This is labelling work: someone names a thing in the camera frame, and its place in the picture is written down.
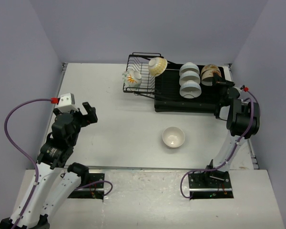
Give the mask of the beige floral bowl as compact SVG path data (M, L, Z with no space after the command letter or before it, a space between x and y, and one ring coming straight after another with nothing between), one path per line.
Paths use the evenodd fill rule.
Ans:
M185 133L182 129L171 126L163 131L162 140L169 148L178 148L185 142Z
M217 70L217 71L220 71L218 66L214 65L214 64L208 64L208 65L205 65L201 72L205 72L205 71L208 71L208 70Z
M206 70L201 76L201 84L205 86L212 86L214 73L221 76L221 72L217 69Z

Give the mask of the beige floral bowl front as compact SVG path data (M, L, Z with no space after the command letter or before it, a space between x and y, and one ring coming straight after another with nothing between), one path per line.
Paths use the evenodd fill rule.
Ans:
M182 129L171 126L163 131L162 140L169 148L178 148L185 142L185 133Z

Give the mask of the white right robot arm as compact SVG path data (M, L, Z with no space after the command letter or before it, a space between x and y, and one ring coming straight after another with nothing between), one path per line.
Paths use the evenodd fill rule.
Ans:
M207 187L215 187L227 179L231 162L246 139L255 135L260 127L260 106L249 88L235 87L218 74L213 74L212 86L219 90L219 102L214 115L220 119L227 113L227 137L217 156L211 160L203 175Z

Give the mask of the beige floral bowl back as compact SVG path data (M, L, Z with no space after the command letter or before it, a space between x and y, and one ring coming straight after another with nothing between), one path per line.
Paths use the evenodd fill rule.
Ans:
M208 71L208 70L217 70L217 71L220 71L218 66L214 65L214 64L208 64L208 65L205 65L201 72L205 72L205 71Z

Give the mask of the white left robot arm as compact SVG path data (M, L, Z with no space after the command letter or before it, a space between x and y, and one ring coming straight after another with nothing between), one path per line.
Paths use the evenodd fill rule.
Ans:
M50 101L57 104L53 110L55 119L37 160L33 162L35 174L18 208L9 218L1 220L0 229L48 229L67 197L76 188L89 184L88 167L73 163L56 188L51 188L72 155L80 130L98 121L96 109L84 102L82 105L87 113L82 114L66 99L53 98Z

